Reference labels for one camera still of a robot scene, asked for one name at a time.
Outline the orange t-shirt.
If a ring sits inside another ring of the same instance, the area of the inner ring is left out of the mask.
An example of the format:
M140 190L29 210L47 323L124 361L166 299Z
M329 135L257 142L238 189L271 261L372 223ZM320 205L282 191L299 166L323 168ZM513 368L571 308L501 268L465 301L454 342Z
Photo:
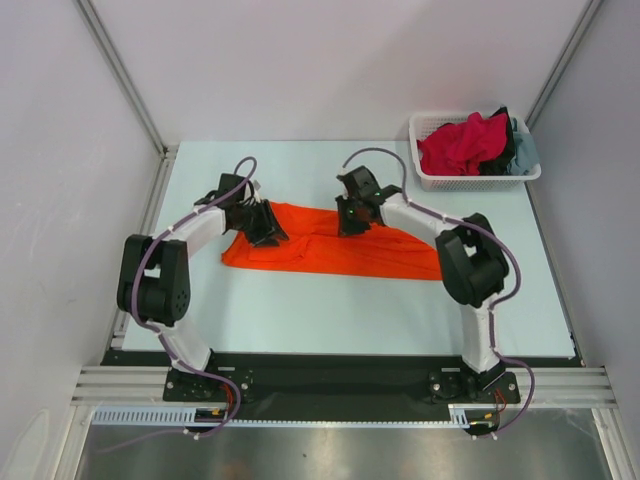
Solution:
M288 203L275 203L273 210L289 239L258 248L239 233L221 254L222 264L263 271L442 279L436 250L398 229L375 225L362 235L340 237L335 211Z

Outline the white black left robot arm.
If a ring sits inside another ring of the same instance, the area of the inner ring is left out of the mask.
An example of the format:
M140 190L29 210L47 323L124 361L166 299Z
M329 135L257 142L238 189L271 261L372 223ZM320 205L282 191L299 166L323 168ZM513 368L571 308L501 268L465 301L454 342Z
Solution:
M185 217L155 236L133 234L125 240L117 306L153 333L168 355L166 401L208 401L219 390L228 401L235 399L229 382L212 369L211 347L188 318L190 260L229 231L257 247L277 247L288 239L257 183L249 175L224 173Z

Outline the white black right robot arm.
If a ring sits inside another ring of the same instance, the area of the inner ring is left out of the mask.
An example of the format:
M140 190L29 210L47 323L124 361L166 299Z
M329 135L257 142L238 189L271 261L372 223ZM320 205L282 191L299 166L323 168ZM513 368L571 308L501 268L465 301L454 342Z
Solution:
M489 220L481 213L460 219L423 207L398 186L380 186L364 166L337 179L344 186L336 197L341 237L362 235L377 225L407 233L436 251L442 284L461 312L465 368L452 380L431 375L433 399L493 400L506 365L496 352L492 304L504 289L509 266Z

